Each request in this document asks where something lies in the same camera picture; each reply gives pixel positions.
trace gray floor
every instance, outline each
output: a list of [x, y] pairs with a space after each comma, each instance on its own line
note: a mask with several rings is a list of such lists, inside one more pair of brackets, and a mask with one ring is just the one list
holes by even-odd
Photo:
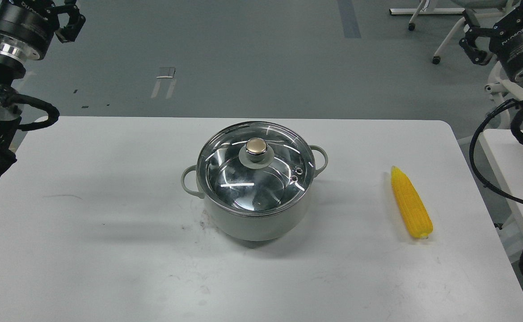
[[[431, 63], [459, 17], [422, 16], [411, 32], [410, 17], [388, 9], [417, 1], [353, 0], [360, 38], [345, 38], [351, 13], [339, 4], [350, 2], [82, 1], [77, 42], [53, 41], [14, 86], [70, 116], [427, 119], [472, 135], [493, 108], [483, 90], [493, 64], [472, 65], [460, 34]], [[176, 68], [175, 80], [157, 81], [163, 67]], [[490, 177], [481, 150], [477, 161]], [[505, 200], [481, 191], [503, 222]]]

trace chair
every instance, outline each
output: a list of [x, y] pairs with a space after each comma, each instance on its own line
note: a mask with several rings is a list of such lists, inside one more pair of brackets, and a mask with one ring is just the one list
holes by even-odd
[[[492, 13], [480, 13], [476, 14], [477, 18], [489, 18], [489, 17], [502, 17], [505, 16], [507, 13], [509, 13], [516, 0], [451, 0], [456, 5], [464, 8], [465, 10], [478, 10], [478, 9], [498, 9], [498, 12], [492, 12]], [[409, 30], [413, 31], [415, 28], [414, 20], [417, 18], [418, 14], [420, 13], [421, 9], [424, 8], [427, 0], [421, 0], [421, 3], [419, 4], [416, 12], [413, 14], [409, 21]], [[448, 35], [446, 35], [446, 38], [442, 41], [441, 45], [435, 51], [433, 55], [433, 64], [438, 64], [441, 61], [441, 53], [446, 47], [446, 45], [450, 42], [452, 37], [460, 30], [462, 26], [465, 24], [464, 17], [460, 18], [456, 24], [452, 27]]]

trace white table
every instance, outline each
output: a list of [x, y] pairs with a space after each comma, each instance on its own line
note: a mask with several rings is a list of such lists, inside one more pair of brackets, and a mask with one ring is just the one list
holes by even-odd
[[[500, 188], [523, 199], [523, 145], [510, 130], [485, 130], [480, 143]], [[511, 216], [523, 237], [523, 204], [508, 200]]]
[[[179, 178], [238, 119], [63, 117], [0, 180], [0, 321], [519, 321], [523, 292], [450, 127], [292, 120], [329, 153], [266, 243], [213, 227]], [[434, 223], [413, 240], [399, 166]]]

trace pot handle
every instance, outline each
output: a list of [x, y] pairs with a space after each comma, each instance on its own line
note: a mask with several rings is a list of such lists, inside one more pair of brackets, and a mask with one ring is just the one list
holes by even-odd
[[190, 167], [186, 168], [186, 170], [184, 170], [184, 172], [182, 173], [182, 177], [180, 178], [180, 184], [182, 185], [182, 189], [184, 189], [184, 191], [188, 192], [191, 195], [194, 195], [200, 199], [204, 199], [204, 197], [206, 196], [204, 192], [192, 191], [188, 187], [186, 187], [186, 184], [184, 183], [186, 175], [188, 175], [188, 173], [191, 173], [192, 171], [196, 171], [196, 165], [191, 165]]
[[317, 177], [317, 175], [319, 175], [320, 173], [322, 173], [325, 170], [325, 167], [327, 167], [327, 163], [329, 163], [329, 157], [327, 157], [327, 153], [325, 152], [325, 150], [318, 147], [317, 145], [309, 145], [309, 147], [313, 151], [317, 151], [317, 152], [321, 153], [323, 155], [323, 157], [325, 158], [325, 164], [323, 165], [323, 167], [320, 167], [319, 169], [315, 170], [315, 175], [313, 176], [315, 178], [315, 177]]

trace plastic corn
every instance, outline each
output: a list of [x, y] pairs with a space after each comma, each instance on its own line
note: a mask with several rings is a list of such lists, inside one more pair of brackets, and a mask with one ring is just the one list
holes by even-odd
[[391, 168], [391, 185], [409, 234], [415, 238], [429, 238], [429, 234], [433, 232], [433, 222], [425, 205], [409, 177], [395, 166]]

